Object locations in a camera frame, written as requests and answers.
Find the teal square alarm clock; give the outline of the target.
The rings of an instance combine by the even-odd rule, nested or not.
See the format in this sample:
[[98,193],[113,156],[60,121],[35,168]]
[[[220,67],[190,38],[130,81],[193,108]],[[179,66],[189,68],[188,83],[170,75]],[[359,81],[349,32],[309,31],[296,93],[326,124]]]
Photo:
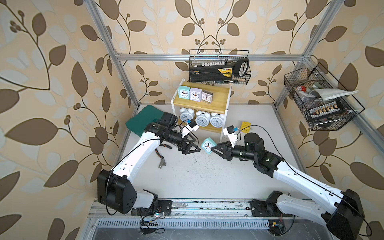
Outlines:
[[212,148],[216,146],[217,143],[212,138],[206,138],[201,144],[201,149],[210,155],[212,153]]
[[189,100],[190,99],[190,87],[188,86],[179,86],[178,87],[178,97],[180,99]]

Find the large white twin-bell clock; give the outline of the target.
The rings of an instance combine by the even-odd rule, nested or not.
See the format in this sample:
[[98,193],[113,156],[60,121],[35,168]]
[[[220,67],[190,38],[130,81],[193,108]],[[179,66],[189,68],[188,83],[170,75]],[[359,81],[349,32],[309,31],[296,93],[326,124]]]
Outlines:
[[224,125],[225,115],[211,113],[210,124],[215,128],[222,128]]

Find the white twin-bell alarm clock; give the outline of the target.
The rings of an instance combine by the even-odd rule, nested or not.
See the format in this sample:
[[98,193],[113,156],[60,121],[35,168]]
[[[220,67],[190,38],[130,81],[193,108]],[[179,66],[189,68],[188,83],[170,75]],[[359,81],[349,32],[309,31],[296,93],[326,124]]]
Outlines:
[[211,113],[197,111],[195,121],[200,127],[207,127],[210,124]]
[[195,118],[195,111],[191,108],[180,108],[180,120],[181,122],[186,122],[187,120],[192,120]]

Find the grey square alarm clock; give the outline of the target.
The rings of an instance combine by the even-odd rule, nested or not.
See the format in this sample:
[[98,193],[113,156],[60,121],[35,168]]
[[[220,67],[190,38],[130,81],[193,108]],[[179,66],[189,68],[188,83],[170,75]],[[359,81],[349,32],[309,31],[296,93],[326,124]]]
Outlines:
[[209,92],[209,91],[205,91],[205,90],[203,90],[203,91],[202,91],[202,95],[201,95],[201,97],[202,97],[202,102],[205,102],[205,103],[207,103],[207,104],[211,104],[211,103],[213,102],[213,96],[214,96],[213,93],[211,93],[211,92]]

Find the lilac square alarm clock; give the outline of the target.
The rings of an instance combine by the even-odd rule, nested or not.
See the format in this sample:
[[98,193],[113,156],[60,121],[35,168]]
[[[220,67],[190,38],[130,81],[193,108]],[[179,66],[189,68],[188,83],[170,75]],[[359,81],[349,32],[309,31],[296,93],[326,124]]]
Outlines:
[[198,88],[190,88],[189,90],[189,100],[195,101],[195,102],[200,102],[202,100],[202,89]]

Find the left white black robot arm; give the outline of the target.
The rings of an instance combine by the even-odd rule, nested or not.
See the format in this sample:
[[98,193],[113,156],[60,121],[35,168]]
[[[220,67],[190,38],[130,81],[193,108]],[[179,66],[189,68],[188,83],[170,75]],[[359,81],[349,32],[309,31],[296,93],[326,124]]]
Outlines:
[[178,118],[165,112],[157,121],[146,125],[134,148],[110,171],[102,170],[97,178],[98,202],[121,214],[132,209],[144,209],[154,213],[158,208],[158,195],[142,190],[137,191],[133,181],[140,168],[163,142],[167,142],[184,155],[198,153],[197,138],[192,134],[199,128],[195,120],[187,120],[180,131],[175,130]]

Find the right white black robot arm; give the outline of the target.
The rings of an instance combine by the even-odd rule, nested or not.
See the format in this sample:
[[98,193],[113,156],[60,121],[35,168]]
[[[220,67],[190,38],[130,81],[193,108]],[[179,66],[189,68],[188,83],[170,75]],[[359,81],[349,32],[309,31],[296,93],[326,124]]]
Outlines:
[[258,134],[246,134],[243,146],[236,145],[236,140],[237,137],[233,137],[233,141],[217,144],[211,151],[228,161],[233,158],[252,161],[260,173],[286,183],[309,197],[306,201],[274,191],[273,195],[277,198],[273,203],[281,213],[322,225],[340,240],[357,239],[365,213],[356,192],[350,189],[343,192],[292,167],[282,157],[267,151]]

